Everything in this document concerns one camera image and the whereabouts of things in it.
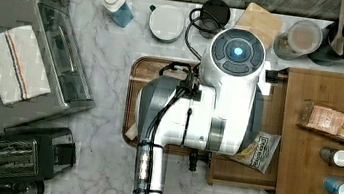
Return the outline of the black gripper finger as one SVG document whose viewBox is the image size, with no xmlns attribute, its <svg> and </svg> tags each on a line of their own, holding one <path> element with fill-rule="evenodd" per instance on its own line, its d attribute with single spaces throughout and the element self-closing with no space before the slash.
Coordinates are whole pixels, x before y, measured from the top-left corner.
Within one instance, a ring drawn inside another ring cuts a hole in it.
<svg viewBox="0 0 344 194">
<path fill-rule="evenodd" d="M 210 161 L 211 154 L 210 152 L 203 152 L 195 149 L 190 150 L 189 155 L 189 170 L 190 171 L 197 171 L 197 164 L 199 161 L 202 161 L 206 164 Z"/>
<path fill-rule="evenodd" d="M 285 82 L 288 78 L 289 78 L 289 75 L 285 72 L 277 72 L 275 70 L 266 70 L 265 71 L 265 80 L 269 83 L 276 83 L 276 84 L 279 84 L 279 83 L 282 83 L 282 82 Z"/>
</svg>

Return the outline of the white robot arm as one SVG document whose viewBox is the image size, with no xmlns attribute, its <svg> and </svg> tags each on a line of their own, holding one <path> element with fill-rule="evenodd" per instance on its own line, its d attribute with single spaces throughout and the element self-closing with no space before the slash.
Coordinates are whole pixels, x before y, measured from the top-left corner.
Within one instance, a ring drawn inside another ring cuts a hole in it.
<svg viewBox="0 0 344 194">
<path fill-rule="evenodd" d="M 236 155 L 260 132 L 265 47 L 242 28 L 218 32 L 200 64 L 172 68 L 183 80 L 159 74 L 138 93 L 133 194 L 162 194 L 164 147 L 170 144 Z"/>
</svg>

